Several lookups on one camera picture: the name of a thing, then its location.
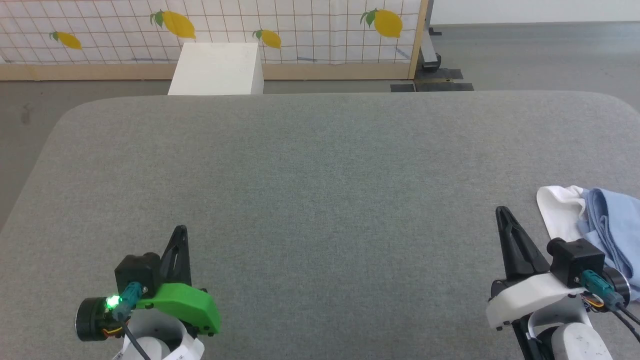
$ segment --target white wall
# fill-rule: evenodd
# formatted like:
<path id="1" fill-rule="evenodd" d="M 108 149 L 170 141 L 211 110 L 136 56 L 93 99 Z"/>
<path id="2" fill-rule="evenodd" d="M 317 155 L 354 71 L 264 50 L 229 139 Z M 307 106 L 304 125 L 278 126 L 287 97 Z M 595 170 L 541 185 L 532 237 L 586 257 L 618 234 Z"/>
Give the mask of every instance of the white wall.
<path id="1" fill-rule="evenodd" d="M 434 0 L 431 24 L 639 21 L 640 0 Z"/>

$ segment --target lemon print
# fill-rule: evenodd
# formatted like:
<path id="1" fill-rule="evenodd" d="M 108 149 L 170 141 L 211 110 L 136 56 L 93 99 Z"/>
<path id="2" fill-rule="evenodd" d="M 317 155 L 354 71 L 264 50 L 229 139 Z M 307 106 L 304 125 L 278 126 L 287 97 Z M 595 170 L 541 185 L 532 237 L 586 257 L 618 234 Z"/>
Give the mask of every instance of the lemon print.
<path id="1" fill-rule="evenodd" d="M 360 18 L 361 24 L 362 19 L 365 17 L 367 17 L 367 25 L 371 27 L 371 23 L 373 23 L 380 35 L 388 38 L 400 37 L 400 31 L 402 31 L 402 20 L 400 19 L 400 16 L 395 13 L 385 9 L 373 9 L 362 14 L 362 17 Z"/>
<path id="2" fill-rule="evenodd" d="M 258 40 L 262 38 L 264 45 L 267 45 L 268 47 L 273 47 L 275 49 L 279 49 L 280 45 L 282 44 L 282 40 L 280 39 L 278 34 L 274 33 L 271 30 L 260 29 L 258 31 L 254 31 L 253 34 L 251 34 L 251 36 L 255 36 Z"/>
<path id="3" fill-rule="evenodd" d="M 71 49 L 82 50 L 80 40 L 76 39 L 76 37 L 71 34 L 63 33 L 62 31 L 54 31 L 49 33 L 49 38 L 53 38 L 53 40 L 61 42 L 64 46 L 70 47 Z"/>
<path id="4" fill-rule="evenodd" d="M 149 21 L 162 28 L 162 24 L 166 25 L 167 30 L 181 38 L 196 38 L 196 29 L 189 19 L 179 13 L 170 11 L 158 11 L 149 15 Z"/>

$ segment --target teal connector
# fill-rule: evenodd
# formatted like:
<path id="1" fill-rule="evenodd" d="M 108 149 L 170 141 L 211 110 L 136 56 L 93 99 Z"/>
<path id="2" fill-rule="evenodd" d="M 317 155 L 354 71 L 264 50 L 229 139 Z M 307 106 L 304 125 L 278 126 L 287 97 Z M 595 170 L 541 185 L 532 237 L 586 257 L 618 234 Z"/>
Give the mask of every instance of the teal connector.
<path id="1" fill-rule="evenodd" d="M 598 295 L 604 302 L 607 309 L 611 311 L 618 310 L 618 304 L 624 306 L 625 299 L 613 288 L 613 285 L 609 284 L 605 279 L 600 277 L 592 270 L 585 270 L 582 272 L 580 279 L 582 287 Z"/>
<path id="2" fill-rule="evenodd" d="M 142 284 L 130 282 L 120 295 L 120 303 L 113 309 L 111 316 L 115 320 L 124 321 L 129 317 L 134 306 L 142 297 Z"/>

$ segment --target towel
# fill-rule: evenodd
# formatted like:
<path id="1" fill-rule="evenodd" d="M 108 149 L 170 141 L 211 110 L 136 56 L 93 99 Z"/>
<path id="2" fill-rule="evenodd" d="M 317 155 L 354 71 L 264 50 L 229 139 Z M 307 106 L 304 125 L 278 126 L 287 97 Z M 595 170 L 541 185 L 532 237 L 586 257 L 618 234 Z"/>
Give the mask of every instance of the towel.
<path id="1" fill-rule="evenodd" d="M 584 218 L 583 188 L 578 186 L 544 186 L 538 190 L 536 200 L 545 221 L 549 238 L 575 241 L 582 238 L 576 225 Z"/>
<path id="2" fill-rule="evenodd" d="M 627 278 L 631 299 L 637 300 L 640 298 L 640 200 L 600 188 L 586 190 L 582 197 L 586 201 L 587 218 L 578 221 L 580 232 L 605 253 L 608 266 Z"/>

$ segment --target white box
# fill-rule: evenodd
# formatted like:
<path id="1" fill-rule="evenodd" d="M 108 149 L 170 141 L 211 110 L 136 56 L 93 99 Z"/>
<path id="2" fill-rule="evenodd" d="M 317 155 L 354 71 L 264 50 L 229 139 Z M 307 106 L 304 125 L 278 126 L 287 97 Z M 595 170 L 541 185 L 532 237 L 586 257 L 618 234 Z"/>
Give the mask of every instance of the white box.
<path id="1" fill-rule="evenodd" d="M 169 95 L 262 94 L 258 43 L 190 42 L 182 46 Z"/>

